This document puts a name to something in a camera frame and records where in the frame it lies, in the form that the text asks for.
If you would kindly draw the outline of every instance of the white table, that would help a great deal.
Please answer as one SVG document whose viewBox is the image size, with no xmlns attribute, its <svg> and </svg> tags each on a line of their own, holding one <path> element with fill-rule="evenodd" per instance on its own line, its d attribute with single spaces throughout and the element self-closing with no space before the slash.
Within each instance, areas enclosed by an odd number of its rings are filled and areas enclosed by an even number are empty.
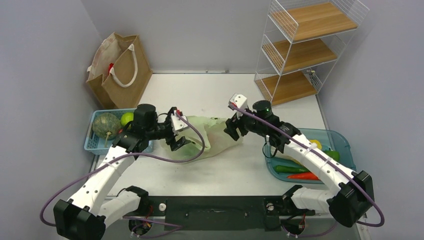
<svg viewBox="0 0 424 240">
<path fill-rule="evenodd" d="M 158 113 L 176 106 L 187 116 L 230 118 L 234 112 L 227 105 L 234 93 L 245 95 L 250 107 L 263 99 L 253 80 L 254 74 L 154 74 L 140 103 L 156 106 Z M 325 129 L 315 96 L 273 107 L 273 112 L 297 128 Z M 123 173 L 108 196 L 116 196 L 131 185 L 147 190 L 150 196 L 281 195 L 294 184 L 269 173 L 263 143 L 262 137 L 249 133 L 242 145 L 185 164 L 141 157 Z M 166 157 L 158 142 L 153 154 Z M 323 184 L 304 185 L 326 188 Z"/>
</svg>

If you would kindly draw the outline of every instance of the teal plastic bin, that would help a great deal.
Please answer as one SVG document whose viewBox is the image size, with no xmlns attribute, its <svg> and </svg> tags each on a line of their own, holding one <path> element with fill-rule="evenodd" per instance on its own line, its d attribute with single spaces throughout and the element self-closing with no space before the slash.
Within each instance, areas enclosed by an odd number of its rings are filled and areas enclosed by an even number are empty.
<svg viewBox="0 0 424 240">
<path fill-rule="evenodd" d="M 354 160 L 352 158 L 351 146 L 349 145 L 348 140 L 340 133 L 332 130 L 322 130 L 322 129 L 310 129 L 310 128 L 299 128 L 299 130 L 309 139 L 309 140 L 318 140 L 322 145 L 322 150 L 333 150 L 340 153 L 340 164 L 344 165 L 347 168 L 350 168 L 354 171 L 357 170 Z M 265 146 L 264 152 L 268 156 L 271 156 L 269 146 Z M 292 160 L 282 159 L 282 158 L 269 158 L 265 157 L 266 166 L 269 172 L 276 178 L 294 183 L 304 183 L 304 184 L 323 184 L 319 180 L 301 180 L 301 179 L 290 179 L 288 176 L 293 173 L 278 173 L 274 170 L 274 167 L 277 165 L 287 166 L 287 167 L 296 167 L 300 168 L 299 164 L 293 162 Z"/>
<path fill-rule="evenodd" d="M 110 109 L 110 110 L 98 110 L 93 112 L 91 116 L 90 126 L 88 127 L 87 137 L 85 138 L 84 149 L 95 154 L 95 155 L 106 155 L 109 151 L 109 148 L 112 146 L 114 140 L 108 140 L 105 147 L 105 139 L 98 137 L 93 132 L 93 121 L 100 114 L 110 113 L 117 116 L 121 119 L 122 115 L 129 112 L 134 112 L 135 108 L 125 108 L 125 109 Z M 143 151 L 143 153 L 153 152 L 153 142 L 148 142 L 148 147 Z"/>
</svg>

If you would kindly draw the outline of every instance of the green plastic bag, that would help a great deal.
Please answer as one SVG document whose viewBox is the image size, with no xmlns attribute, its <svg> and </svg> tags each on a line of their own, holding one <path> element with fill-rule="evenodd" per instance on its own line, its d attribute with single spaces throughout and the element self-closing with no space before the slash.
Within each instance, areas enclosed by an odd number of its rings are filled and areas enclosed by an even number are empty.
<svg viewBox="0 0 424 240">
<path fill-rule="evenodd" d="M 225 149 L 239 145 L 243 142 L 243 137 L 234 141 L 224 132 L 227 118 L 188 116 L 187 120 L 204 138 L 205 149 L 202 155 L 196 158 L 197 160 L 215 156 Z M 194 157 L 202 149 L 202 141 L 193 129 L 188 128 L 180 132 L 177 138 L 182 136 L 185 136 L 185 139 L 190 140 L 193 143 L 186 144 L 176 151 L 171 151 L 164 139 L 160 141 L 160 146 L 165 149 L 168 156 L 173 160 L 182 160 Z"/>
</svg>

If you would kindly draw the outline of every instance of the green pumpkin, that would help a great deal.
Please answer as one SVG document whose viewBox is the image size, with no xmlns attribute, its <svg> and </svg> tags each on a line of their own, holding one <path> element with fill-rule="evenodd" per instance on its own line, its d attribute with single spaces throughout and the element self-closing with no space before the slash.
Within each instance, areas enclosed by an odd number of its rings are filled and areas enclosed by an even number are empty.
<svg viewBox="0 0 424 240">
<path fill-rule="evenodd" d="M 121 129 L 121 120 L 111 114 L 111 113 L 102 113 L 96 117 L 92 124 L 92 130 L 99 138 L 114 139 L 119 130 Z"/>
</svg>

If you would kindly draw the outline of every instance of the bag handle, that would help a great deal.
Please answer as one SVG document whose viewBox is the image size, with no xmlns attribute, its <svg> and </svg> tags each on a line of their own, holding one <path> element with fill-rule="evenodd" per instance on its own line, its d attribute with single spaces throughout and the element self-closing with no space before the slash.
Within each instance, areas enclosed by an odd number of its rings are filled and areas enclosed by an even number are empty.
<svg viewBox="0 0 424 240">
<path fill-rule="evenodd" d="M 113 80 L 115 81 L 116 84 L 118 84 L 119 86 L 123 87 L 123 88 L 127 88 L 129 86 L 131 86 L 134 81 L 136 80 L 137 77 L 137 72 L 139 71 L 139 67 L 137 65 L 137 57 L 136 57 L 136 51 L 134 49 L 134 44 L 129 45 L 128 50 L 130 50 L 132 52 L 132 58 L 134 59 L 134 76 L 132 76 L 132 79 L 129 83 L 127 84 L 123 84 L 118 77 L 115 75 L 115 70 L 114 67 L 112 67 L 109 71 L 109 73 L 112 75 Z"/>
</svg>

